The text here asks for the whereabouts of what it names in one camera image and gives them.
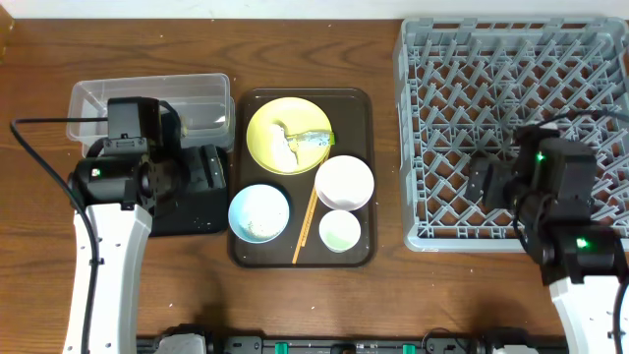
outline clear plastic container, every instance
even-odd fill
[[[175,75],[79,82],[72,89],[70,118],[107,116],[107,100],[142,96],[165,100],[177,110],[188,132],[182,148],[214,144],[231,151],[236,132],[234,100],[224,74]],[[107,122],[68,123],[68,138],[83,143],[83,154],[107,136]]]

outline light blue bowl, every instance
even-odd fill
[[[259,244],[279,236],[290,210],[286,197],[276,188],[253,185],[240,191],[229,206],[229,227],[245,242]]]

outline white wall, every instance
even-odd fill
[[[23,18],[403,19],[417,16],[614,16],[629,0],[0,0]]]

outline green indicator light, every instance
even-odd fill
[[[578,248],[586,248],[588,247],[590,244],[588,243],[588,241],[582,237],[577,239],[577,247]]]

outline bowl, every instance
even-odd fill
[[[372,197],[370,168],[359,158],[342,155],[325,161],[314,177],[319,199],[335,210],[356,210]]]
[[[358,243],[361,238],[361,224],[351,212],[333,210],[321,219],[318,234],[330,251],[343,253]]]
[[[259,244],[279,236],[288,224],[286,197],[268,185],[252,185],[240,191],[227,213],[229,226],[238,238]]]

